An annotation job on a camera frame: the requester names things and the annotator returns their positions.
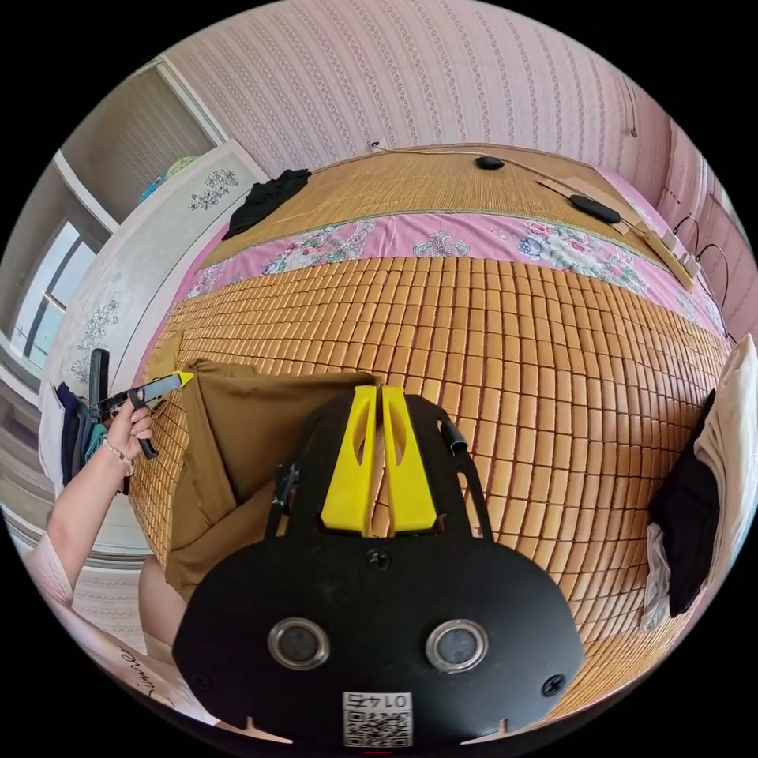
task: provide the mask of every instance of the bamboo mat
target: bamboo mat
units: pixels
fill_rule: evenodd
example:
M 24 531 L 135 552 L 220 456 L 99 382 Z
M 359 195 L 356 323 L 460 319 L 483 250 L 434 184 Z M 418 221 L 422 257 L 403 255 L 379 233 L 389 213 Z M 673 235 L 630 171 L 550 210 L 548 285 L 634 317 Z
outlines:
M 467 258 L 263 276 L 178 306 L 158 348 L 179 329 L 179 365 L 365 370 L 445 408 L 470 443 L 496 538 L 549 572 L 585 643 L 557 714 L 644 673 L 681 630 L 677 619 L 639 631 L 647 504 L 726 361 L 706 330 L 597 279 Z M 140 461 L 131 486 L 162 563 L 187 439 L 175 392 L 155 423 L 160 456 Z M 387 528 L 382 492 L 373 530 Z
M 476 151 L 475 145 L 464 145 Z M 558 178 L 588 182 L 628 207 L 624 198 L 594 168 L 548 153 L 489 145 L 490 155 L 523 163 Z M 657 265 L 661 260 L 634 232 L 625 235 L 574 208 L 536 182 L 537 174 L 505 164 L 483 171 L 472 155 L 379 153 L 337 163 L 314 174 L 308 185 L 256 226 L 220 242 L 203 268 L 241 250 L 329 224 L 372 216 L 414 212 L 481 212 L 567 223 L 593 235 L 620 242 Z

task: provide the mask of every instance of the hand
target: hand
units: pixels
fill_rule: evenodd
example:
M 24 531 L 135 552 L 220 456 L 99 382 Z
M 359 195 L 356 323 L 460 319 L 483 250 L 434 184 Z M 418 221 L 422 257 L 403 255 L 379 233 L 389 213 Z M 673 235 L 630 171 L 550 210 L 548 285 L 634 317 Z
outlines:
M 152 418 L 149 408 L 134 410 L 132 401 L 123 404 L 108 430 L 108 441 L 125 458 L 134 461 L 142 452 L 140 440 L 152 437 Z

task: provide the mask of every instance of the screw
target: screw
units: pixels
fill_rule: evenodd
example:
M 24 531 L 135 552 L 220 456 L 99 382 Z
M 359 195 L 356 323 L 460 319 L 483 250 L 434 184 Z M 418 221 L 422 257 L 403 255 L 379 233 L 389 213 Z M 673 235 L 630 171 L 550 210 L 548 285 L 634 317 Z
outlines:
M 386 571 L 392 563 L 392 557 L 386 550 L 369 550 L 366 554 L 369 568 L 374 571 Z
M 201 692 L 210 692 L 213 687 L 211 685 L 211 680 L 208 679 L 204 674 L 195 674 L 192 677 L 193 682 L 195 683 L 195 686 L 201 691 Z
M 556 674 L 542 685 L 542 694 L 545 697 L 555 697 L 565 687 L 565 684 L 566 677 L 563 674 Z

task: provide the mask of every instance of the yellow bracket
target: yellow bracket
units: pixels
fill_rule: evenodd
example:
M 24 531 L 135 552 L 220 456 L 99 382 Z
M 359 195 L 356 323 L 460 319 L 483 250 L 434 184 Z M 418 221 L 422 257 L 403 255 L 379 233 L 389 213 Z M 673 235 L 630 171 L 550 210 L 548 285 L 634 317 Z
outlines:
M 369 536 L 376 437 L 377 388 L 356 387 L 332 482 L 321 510 L 321 520 L 327 529 Z
M 432 493 L 402 387 L 381 390 L 390 535 L 427 531 L 437 521 Z

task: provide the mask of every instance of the bamboo tile mat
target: bamboo tile mat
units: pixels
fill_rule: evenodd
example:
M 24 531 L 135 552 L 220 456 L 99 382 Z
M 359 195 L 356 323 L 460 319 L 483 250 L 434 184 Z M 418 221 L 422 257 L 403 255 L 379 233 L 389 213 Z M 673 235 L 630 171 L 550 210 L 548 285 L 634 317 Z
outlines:
M 549 572 L 585 643 L 552 718 L 644 673 L 683 628 L 681 617 L 639 631 L 647 504 L 726 361 L 706 330 L 597 279 L 467 258 L 264 276 L 178 306 L 158 349 L 179 329 L 179 365 L 365 370 L 445 408 L 473 451 L 498 541 Z M 187 438 L 176 392 L 156 419 L 160 457 L 138 464 L 131 489 L 162 562 Z M 387 527 L 382 492 L 373 529 Z

